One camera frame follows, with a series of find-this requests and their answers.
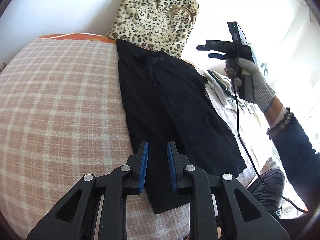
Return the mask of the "right forearm black fuzzy sleeve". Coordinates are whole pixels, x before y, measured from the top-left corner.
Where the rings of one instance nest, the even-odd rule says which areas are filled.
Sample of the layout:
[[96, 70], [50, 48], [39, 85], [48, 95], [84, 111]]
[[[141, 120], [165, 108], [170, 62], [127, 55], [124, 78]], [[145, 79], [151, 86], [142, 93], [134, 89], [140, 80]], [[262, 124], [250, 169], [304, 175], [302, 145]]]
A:
[[275, 96], [264, 113], [286, 176], [309, 211], [319, 205], [319, 153], [291, 112]]

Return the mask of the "right hand grey knit glove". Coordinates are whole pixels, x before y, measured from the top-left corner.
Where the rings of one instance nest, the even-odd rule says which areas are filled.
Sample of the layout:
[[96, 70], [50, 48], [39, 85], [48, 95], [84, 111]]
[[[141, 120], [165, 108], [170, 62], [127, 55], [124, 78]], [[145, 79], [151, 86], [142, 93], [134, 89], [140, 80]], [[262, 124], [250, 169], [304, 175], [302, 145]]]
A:
[[240, 88], [243, 84], [242, 80], [237, 77], [236, 63], [238, 68], [247, 71], [252, 77], [253, 103], [256, 103], [259, 109], [266, 113], [272, 105], [275, 91], [268, 85], [258, 66], [243, 58], [239, 58], [238, 61], [235, 59], [227, 60], [225, 65], [225, 72], [228, 78], [232, 80], [232, 85], [235, 85], [236, 88]]

